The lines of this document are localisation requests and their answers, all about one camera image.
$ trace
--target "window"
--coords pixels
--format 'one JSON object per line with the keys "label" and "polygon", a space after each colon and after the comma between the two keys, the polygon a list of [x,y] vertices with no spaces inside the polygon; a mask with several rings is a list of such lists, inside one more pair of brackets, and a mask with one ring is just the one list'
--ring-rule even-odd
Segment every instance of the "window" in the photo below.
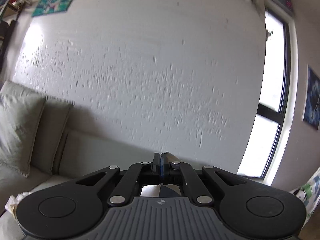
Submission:
{"label": "window", "polygon": [[266,57],[260,101],[238,174],[264,178],[275,154],[288,102],[290,81],[289,26],[266,11]]}

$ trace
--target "pillow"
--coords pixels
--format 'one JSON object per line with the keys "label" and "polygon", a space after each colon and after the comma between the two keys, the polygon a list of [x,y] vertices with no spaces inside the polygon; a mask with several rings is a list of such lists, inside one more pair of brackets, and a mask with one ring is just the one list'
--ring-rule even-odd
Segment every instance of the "pillow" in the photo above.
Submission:
{"label": "pillow", "polygon": [[0,95],[0,162],[27,177],[45,98]]}
{"label": "pillow", "polygon": [[[10,81],[4,83],[0,93],[14,96],[39,94]],[[52,174],[53,160],[72,106],[71,102],[51,96],[47,96],[47,101],[44,104],[33,147],[31,165],[50,175]]]}

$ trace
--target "black window frame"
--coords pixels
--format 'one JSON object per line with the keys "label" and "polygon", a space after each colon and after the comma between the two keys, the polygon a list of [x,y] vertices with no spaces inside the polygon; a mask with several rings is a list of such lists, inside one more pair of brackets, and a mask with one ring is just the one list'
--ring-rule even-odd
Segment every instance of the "black window frame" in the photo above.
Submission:
{"label": "black window frame", "polygon": [[272,120],[276,123],[278,123],[278,129],[276,132],[275,139],[273,141],[272,148],[270,150],[270,154],[268,157],[268,160],[266,162],[266,165],[263,169],[262,175],[260,177],[250,177],[249,178],[255,178],[255,179],[264,179],[268,169],[271,165],[272,159],[276,153],[276,149],[279,143],[279,139],[281,136],[281,131],[284,124],[284,118],[285,113],[287,110],[287,104],[288,104],[288,97],[289,97],[289,87],[290,87],[290,70],[291,70],[291,46],[290,46],[290,32],[289,32],[289,24],[284,21],[279,15],[277,15],[273,10],[270,8],[266,8],[266,12],[271,14],[273,17],[275,17],[278,21],[280,21],[283,24],[284,27],[284,75],[283,75],[283,83],[282,83],[282,92],[281,92],[281,100],[280,100],[280,106],[279,106],[279,112],[276,112],[275,110],[269,108],[268,106],[265,106],[261,103],[258,105],[257,114]]}

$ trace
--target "fabric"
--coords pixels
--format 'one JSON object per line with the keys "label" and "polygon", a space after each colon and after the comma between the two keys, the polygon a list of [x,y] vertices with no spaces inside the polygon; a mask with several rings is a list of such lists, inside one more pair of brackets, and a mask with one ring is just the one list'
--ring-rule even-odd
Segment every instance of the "fabric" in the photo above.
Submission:
{"label": "fabric", "polygon": [[68,137],[68,129],[65,129],[62,133],[56,155],[54,156],[53,166],[52,166],[53,174],[59,173],[60,162],[61,162],[64,147],[66,145],[67,137]]}
{"label": "fabric", "polygon": [[[35,192],[47,187],[52,187],[60,183],[66,182],[68,180],[70,179],[66,177],[58,176],[58,175],[53,175],[47,181],[41,183],[31,191]],[[0,239],[22,240],[23,238],[24,238],[24,235],[18,223],[16,222],[14,217],[8,211],[6,211],[0,217]]]}
{"label": "fabric", "polygon": [[296,195],[306,207],[307,217],[304,223],[305,225],[320,202],[320,168],[313,174],[305,185],[293,190],[291,193]]}
{"label": "fabric", "polygon": [[[0,93],[14,96],[40,94],[10,81],[4,83]],[[47,101],[36,134],[31,164],[43,172],[52,174],[53,160],[73,104],[59,98],[46,97]]]}
{"label": "fabric", "polygon": [[29,175],[30,160],[45,98],[0,95],[0,162]]}
{"label": "fabric", "polygon": [[19,193],[30,191],[48,178],[48,174],[32,166],[29,176],[25,178],[15,170],[0,163],[0,210],[4,209],[10,195],[16,196]]}
{"label": "fabric", "polygon": [[20,201],[24,199],[26,196],[29,196],[30,194],[32,194],[31,191],[19,193],[17,197],[11,195],[7,203],[5,204],[5,210],[9,211],[10,214],[15,216],[17,212],[17,206],[20,203]]}
{"label": "fabric", "polygon": [[151,150],[70,130],[59,174],[77,178],[111,165],[127,170],[133,163],[152,162],[153,155]]}

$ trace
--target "textured wall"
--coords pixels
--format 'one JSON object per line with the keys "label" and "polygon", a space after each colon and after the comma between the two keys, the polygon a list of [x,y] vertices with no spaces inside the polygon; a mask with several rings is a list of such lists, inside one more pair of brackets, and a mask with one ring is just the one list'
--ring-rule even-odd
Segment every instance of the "textured wall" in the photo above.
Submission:
{"label": "textured wall", "polygon": [[75,101],[72,128],[236,172],[264,53],[244,0],[74,0],[32,20],[13,81]]}

